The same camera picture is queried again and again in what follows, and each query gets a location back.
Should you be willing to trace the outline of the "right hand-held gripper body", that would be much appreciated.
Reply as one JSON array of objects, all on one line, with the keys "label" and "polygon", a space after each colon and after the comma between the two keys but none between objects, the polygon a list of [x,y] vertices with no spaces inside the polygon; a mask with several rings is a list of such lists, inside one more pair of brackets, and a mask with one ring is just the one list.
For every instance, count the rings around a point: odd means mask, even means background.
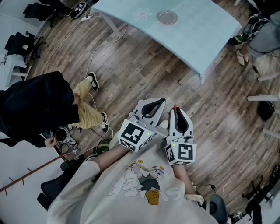
[{"label": "right hand-held gripper body", "polygon": [[166,143],[164,151],[170,165],[186,166],[195,161],[196,145],[192,131],[184,135],[178,132],[169,132]]}]

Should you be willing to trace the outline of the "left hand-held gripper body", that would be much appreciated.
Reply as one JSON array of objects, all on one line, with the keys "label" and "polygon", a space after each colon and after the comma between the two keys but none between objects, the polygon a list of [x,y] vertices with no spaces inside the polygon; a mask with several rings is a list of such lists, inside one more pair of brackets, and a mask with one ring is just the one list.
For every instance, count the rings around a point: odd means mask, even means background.
[{"label": "left hand-held gripper body", "polygon": [[142,113],[139,109],[134,110],[122,123],[117,135],[119,143],[131,151],[140,151],[158,136],[158,122],[159,111],[153,109],[150,113]]}]

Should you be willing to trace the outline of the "glass plate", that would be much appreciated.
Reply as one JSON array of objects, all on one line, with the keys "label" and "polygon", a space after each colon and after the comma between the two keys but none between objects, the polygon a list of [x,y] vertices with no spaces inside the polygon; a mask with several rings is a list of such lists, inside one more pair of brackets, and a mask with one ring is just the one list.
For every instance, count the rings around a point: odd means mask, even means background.
[{"label": "glass plate", "polygon": [[162,10],[157,13],[157,19],[166,25],[172,25],[178,20],[178,16],[171,10]]}]

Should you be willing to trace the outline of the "person's right forearm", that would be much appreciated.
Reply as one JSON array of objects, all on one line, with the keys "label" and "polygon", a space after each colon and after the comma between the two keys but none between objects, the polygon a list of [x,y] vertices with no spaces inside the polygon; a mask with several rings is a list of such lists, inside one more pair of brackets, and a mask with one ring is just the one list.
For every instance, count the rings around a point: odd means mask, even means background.
[{"label": "person's right forearm", "polygon": [[185,166],[182,165],[173,165],[173,170],[175,177],[185,184],[185,194],[195,194],[195,189],[193,184],[187,174]]}]

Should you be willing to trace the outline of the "person's left forearm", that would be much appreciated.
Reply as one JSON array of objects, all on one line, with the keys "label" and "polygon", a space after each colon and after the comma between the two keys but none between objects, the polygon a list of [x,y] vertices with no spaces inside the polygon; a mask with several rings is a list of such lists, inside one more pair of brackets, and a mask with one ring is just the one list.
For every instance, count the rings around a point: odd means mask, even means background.
[{"label": "person's left forearm", "polygon": [[100,172],[103,172],[128,152],[130,152],[130,149],[121,144],[118,144],[107,152],[104,152],[103,154],[97,156],[93,161],[99,166]]}]

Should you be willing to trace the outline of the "green round bin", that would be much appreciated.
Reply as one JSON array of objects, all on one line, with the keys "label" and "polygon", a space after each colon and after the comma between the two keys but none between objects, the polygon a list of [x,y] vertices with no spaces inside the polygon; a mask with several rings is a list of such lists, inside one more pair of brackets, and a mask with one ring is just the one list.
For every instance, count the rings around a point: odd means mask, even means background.
[{"label": "green round bin", "polygon": [[105,139],[102,139],[96,146],[95,148],[95,154],[96,155],[101,155],[103,154],[104,152],[108,151],[109,150],[109,145],[110,145],[110,142],[111,142],[112,138],[105,138]]}]

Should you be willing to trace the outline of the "cream printed shirt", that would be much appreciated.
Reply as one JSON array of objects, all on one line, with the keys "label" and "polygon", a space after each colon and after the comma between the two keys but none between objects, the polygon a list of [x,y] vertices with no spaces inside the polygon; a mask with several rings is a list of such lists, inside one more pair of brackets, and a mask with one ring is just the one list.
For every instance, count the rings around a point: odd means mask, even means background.
[{"label": "cream printed shirt", "polygon": [[88,156],[51,203],[47,224],[218,224],[201,195],[185,194],[162,139],[103,172]]}]

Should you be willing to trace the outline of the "black bag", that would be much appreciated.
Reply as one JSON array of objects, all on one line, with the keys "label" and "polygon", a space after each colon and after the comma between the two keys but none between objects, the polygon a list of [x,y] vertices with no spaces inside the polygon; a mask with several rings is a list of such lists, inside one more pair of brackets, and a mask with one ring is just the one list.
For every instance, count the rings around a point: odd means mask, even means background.
[{"label": "black bag", "polygon": [[259,102],[257,113],[264,122],[266,122],[273,115],[274,112],[274,106],[270,101]]}]

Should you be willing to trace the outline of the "black chair base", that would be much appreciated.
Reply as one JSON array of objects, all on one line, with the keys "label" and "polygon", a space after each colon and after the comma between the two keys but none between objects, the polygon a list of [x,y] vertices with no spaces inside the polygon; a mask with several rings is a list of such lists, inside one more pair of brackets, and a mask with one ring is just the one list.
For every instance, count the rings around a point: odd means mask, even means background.
[{"label": "black chair base", "polygon": [[251,181],[252,190],[247,194],[242,194],[242,198],[246,198],[248,201],[256,199],[258,203],[260,203],[264,198],[267,198],[267,195],[276,185],[278,180],[280,179],[280,175],[276,177],[271,176],[269,179],[269,183],[266,186],[262,186],[262,182],[264,180],[264,176],[260,176],[260,181],[257,185],[254,184],[254,181]]}]

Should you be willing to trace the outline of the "light blue floral tablecloth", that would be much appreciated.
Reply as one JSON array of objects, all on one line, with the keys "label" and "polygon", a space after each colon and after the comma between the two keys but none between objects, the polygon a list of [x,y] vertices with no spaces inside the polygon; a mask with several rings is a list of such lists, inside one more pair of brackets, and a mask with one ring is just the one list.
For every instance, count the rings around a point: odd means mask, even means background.
[{"label": "light blue floral tablecloth", "polygon": [[[163,24],[157,13],[171,10],[174,24]],[[241,29],[240,23],[212,0],[99,0],[91,7],[115,34],[116,18],[142,31],[183,61],[201,83],[206,72],[226,45]]]}]

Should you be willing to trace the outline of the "black grey office chair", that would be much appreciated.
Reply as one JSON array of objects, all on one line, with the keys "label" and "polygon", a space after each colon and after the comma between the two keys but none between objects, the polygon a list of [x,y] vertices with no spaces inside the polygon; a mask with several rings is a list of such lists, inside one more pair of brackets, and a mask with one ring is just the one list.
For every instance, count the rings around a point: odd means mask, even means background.
[{"label": "black grey office chair", "polygon": [[64,161],[60,165],[60,170],[63,172],[60,176],[53,180],[46,181],[41,184],[42,193],[37,197],[37,201],[47,211],[53,200],[62,192],[64,187],[71,180],[85,158]]}]

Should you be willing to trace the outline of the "green bottle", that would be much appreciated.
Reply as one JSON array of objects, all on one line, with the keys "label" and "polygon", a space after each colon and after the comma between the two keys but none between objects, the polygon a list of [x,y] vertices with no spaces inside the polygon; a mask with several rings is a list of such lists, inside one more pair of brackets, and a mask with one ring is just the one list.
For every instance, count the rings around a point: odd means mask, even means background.
[{"label": "green bottle", "polygon": [[231,39],[229,39],[228,43],[230,45],[240,45],[240,44],[243,44],[245,42],[247,42],[248,40],[248,36],[246,34],[240,34],[240,35],[237,35]]}]

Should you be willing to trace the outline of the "black white sneaker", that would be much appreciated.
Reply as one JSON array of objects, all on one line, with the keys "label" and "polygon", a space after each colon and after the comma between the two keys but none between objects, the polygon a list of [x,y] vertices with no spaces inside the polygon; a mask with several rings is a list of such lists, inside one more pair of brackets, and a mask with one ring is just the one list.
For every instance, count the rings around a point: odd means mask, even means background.
[{"label": "black white sneaker", "polygon": [[80,2],[79,4],[77,4],[75,8],[71,11],[70,18],[78,18],[83,13],[86,7],[87,4],[85,2]]}]

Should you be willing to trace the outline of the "white shelf unit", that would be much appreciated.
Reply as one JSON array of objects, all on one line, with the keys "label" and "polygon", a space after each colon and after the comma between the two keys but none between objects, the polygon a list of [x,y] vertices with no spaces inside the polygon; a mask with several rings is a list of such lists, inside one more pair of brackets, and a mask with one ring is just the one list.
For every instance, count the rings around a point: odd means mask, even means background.
[{"label": "white shelf unit", "polygon": [[20,77],[21,80],[26,80],[31,66],[27,66],[24,58],[19,55],[7,56],[6,63],[4,65],[4,84],[5,87],[9,87],[15,77]]}]

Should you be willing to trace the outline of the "brown wooden rail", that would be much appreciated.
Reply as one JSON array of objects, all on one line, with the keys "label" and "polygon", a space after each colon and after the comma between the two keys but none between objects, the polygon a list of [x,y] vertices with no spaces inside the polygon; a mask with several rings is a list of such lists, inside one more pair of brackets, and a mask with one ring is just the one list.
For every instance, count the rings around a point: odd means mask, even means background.
[{"label": "brown wooden rail", "polygon": [[42,168],[48,166],[49,164],[51,164],[51,163],[53,163],[53,162],[55,162],[56,160],[59,160],[59,159],[62,159],[63,162],[65,162],[65,161],[68,162],[68,160],[64,157],[64,154],[63,154],[63,155],[59,155],[58,157],[56,157],[56,158],[54,158],[54,159],[52,159],[52,160],[50,160],[50,161],[44,163],[43,165],[37,167],[37,168],[34,169],[34,170],[31,170],[31,169],[27,168],[27,169],[29,170],[29,172],[28,172],[27,174],[25,174],[25,175],[19,177],[19,178],[16,179],[16,180],[12,180],[11,178],[9,178],[9,179],[11,180],[11,183],[9,183],[9,184],[7,184],[6,186],[2,187],[2,188],[0,189],[0,193],[4,191],[5,194],[6,194],[6,196],[7,196],[7,189],[8,189],[8,188],[10,188],[11,186],[17,184],[18,182],[22,182],[22,185],[25,185],[25,182],[24,182],[24,179],[25,179],[25,178],[27,178],[28,176],[32,175],[33,173],[35,173],[35,172],[41,170]]}]

